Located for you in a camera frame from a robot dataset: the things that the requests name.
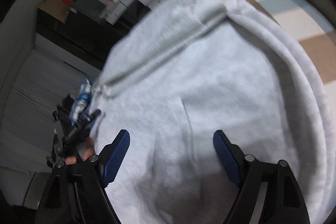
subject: silver bolt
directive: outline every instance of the silver bolt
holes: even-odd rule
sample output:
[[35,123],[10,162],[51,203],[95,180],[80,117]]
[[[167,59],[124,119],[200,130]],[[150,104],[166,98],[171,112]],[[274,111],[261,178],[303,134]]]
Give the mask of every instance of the silver bolt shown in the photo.
[[95,162],[95,161],[97,161],[98,160],[98,156],[97,155],[92,155],[90,158],[89,158],[89,161],[90,162]]
[[288,166],[288,163],[287,163],[285,160],[280,160],[280,161],[279,161],[279,164],[280,164],[280,166],[282,166],[282,167],[287,167],[287,166]]
[[56,163],[57,167],[62,167],[65,164],[64,160],[60,160],[58,163]]
[[247,161],[254,161],[254,160],[255,160],[255,157],[252,156],[252,155],[246,155],[246,156],[245,156],[245,159],[246,159]]

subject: gray cloth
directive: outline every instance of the gray cloth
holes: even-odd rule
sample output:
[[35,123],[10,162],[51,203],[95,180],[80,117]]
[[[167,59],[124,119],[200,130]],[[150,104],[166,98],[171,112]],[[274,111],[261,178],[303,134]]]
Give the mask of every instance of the gray cloth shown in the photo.
[[245,0],[167,0],[110,52],[96,82],[97,152],[131,145],[106,192],[122,223],[222,223],[236,196],[213,133],[288,161],[321,223],[335,137],[321,79],[299,43]]

